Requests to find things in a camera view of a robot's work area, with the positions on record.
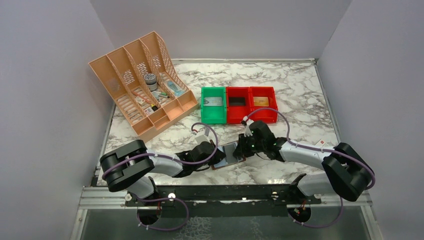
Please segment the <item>brown leather card holder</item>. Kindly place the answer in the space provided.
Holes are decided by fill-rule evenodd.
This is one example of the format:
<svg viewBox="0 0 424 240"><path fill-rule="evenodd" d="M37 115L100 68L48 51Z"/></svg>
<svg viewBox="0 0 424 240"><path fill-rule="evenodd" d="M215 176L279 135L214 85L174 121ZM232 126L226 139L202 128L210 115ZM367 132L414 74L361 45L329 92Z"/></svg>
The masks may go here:
<svg viewBox="0 0 424 240"><path fill-rule="evenodd" d="M218 146L218 150L223 152L225 154L225 157L218 163L213 164L211 168L213 170L221 169L224 167L228 167L231 165L235 165L238 163L242 163L246 161L245 157L234 157L233 153L235 152L236 148L238 146L238 141L233 141L226 143L224 145Z"/></svg>

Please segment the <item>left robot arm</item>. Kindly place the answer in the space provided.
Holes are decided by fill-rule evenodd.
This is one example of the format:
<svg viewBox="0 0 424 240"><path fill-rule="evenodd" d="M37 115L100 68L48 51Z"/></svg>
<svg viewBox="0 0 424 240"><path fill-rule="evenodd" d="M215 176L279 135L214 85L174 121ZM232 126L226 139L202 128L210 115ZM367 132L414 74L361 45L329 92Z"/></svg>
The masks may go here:
<svg viewBox="0 0 424 240"><path fill-rule="evenodd" d="M212 166L226 157L221 148L203 141L192 150L165 154L150 150L142 140L134 140L104 154L99 162L110 192L127 190L144 205L157 200L156 185L148 173L184 178L203 166Z"/></svg>

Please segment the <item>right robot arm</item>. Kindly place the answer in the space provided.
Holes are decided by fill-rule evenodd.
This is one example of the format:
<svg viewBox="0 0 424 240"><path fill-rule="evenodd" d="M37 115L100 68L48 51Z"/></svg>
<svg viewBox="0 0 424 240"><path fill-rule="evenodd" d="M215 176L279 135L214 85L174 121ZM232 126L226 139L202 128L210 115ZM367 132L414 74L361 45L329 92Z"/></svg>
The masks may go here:
<svg viewBox="0 0 424 240"><path fill-rule="evenodd" d="M355 202L363 191L375 184L373 170L347 143L319 148L288 137L276 137L261 120L247 119L241 123L244 133L238 136L234 157L249 158L262 153L271 161L299 163L323 171L301 175L293 181L288 196L296 204L317 194L337 194Z"/></svg>

